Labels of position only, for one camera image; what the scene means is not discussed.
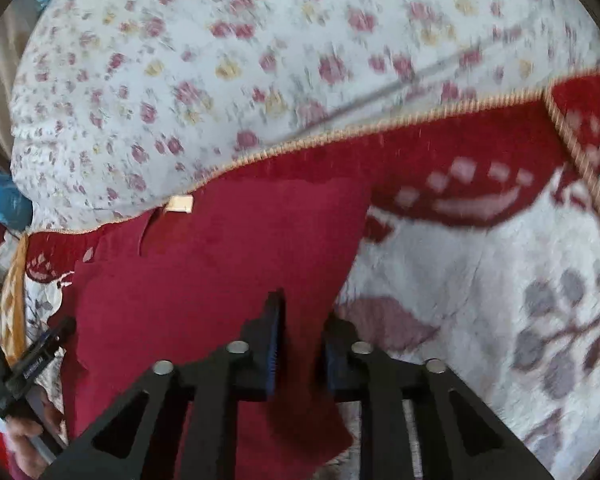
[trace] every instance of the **white floral fabric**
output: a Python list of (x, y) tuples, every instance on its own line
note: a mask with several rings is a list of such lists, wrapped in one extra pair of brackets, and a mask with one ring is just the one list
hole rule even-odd
[(91, 228), (250, 150), (596, 64), (577, 0), (53, 0), (12, 171), (34, 229)]

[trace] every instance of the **folded red garment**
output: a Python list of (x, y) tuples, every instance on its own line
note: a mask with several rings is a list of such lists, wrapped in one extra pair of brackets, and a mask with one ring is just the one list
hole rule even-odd
[(272, 402), (240, 405), (236, 478), (304, 480), (344, 450), (350, 436), (313, 378), (369, 195), (359, 180), (217, 181), (192, 214), (162, 214), (146, 229), (148, 213), (109, 230), (93, 261), (77, 264), (56, 316), (77, 319), (62, 365), (70, 436), (156, 360), (197, 360), (236, 338), (283, 287), (282, 382)]

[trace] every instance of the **blue plastic bag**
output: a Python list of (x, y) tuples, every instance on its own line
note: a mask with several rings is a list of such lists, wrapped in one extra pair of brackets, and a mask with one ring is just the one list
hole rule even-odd
[(0, 172), (0, 224), (13, 231), (24, 231), (33, 218), (33, 204), (13, 183), (8, 174)]

